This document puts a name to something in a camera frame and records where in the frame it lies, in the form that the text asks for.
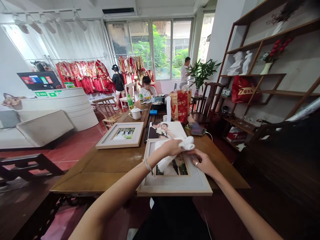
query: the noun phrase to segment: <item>black pants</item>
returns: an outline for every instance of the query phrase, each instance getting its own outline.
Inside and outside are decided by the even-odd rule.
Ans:
[[[210,240],[191,197],[153,197],[154,205],[133,240]]]

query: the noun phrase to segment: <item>white t-shirt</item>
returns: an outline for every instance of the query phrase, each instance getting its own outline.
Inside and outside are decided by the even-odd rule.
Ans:
[[[188,82],[188,76],[187,76],[187,69],[188,69],[188,66],[186,65],[183,65],[182,68],[181,68],[181,82]]]
[[[155,87],[149,86],[149,88],[150,88],[153,95],[157,94]],[[150,97],[150,92],[145,88],[141,88],[139,94],[142,94],[143,98]]]

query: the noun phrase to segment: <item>white statue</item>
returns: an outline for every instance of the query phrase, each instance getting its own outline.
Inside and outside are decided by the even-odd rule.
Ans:
[[[251,58],[252,58],[252,53],[250,51],[247,51],[247,55],[244,58],[245,61],[242,67],[242,73],[240,75],[247,75]]]
[[[237,69],[241,67],[241,62],[242,62],[242,52],[237,52],[236,54],[233,55],[234,57],[234,64],[231,65],[231,67],[228,68],[228,76],[235,76],[238,75],[239,72],[236,72]]]

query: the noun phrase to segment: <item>wedding photo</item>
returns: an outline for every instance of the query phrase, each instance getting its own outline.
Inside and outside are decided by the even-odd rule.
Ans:
[[[187,137],[180,122],[151,122],[148,139]]]
[[[111,140],[131,139],[135,128],[119,128]]]
[[[180,153],[176,156],[171,163],[164,169],[163,172],[160,171],[158,165],[156,165],[155,176],[186,176],[188,174],[187,165],[184,162],[183,155]]]

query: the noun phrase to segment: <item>woman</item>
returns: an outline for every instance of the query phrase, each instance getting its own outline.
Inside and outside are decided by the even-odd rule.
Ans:
[[[170,139],[156,149],[146,163],[151,169],[167,156],[181,152],[182,140]],[[235,209],[254,240],[282,239],[277,232],[237,193],[213,165],[208,155],[194,149],[200,162],[193,164],[212,177]],[[86,211],[69,240],[102,239],[105,223],[124,203],[134,195],[143,179],[150,174],[144,162],[126,173],[105,191]],[[136,233],[137,239],[205,239],[210,240],[207,226],[193,205],[191,198],[153,198],[154,205],[147,220]]]
[[[165,132],[164,136],[167,138],[175,138],[176,136],[168,129],[169,125],[167,123],[161,123],[161,129]]]
[[[124,90],[124,80],[121,73],[119,73],[119,68],[116,64],[112,66],[112,70],[115,72],[115,74],[112,76],[112,81],[116,84],[116,97],[117,97],[117,105],[119,106],[119,99],[120,94],[122,97],[125,97],[125,90]]]
[[[148,76],[142,78],[142,88],[140,89],[139,94],[142,94],[143,99],[151,98],[151,95],[157,94],[155,87],[150,86],[151,79]]]

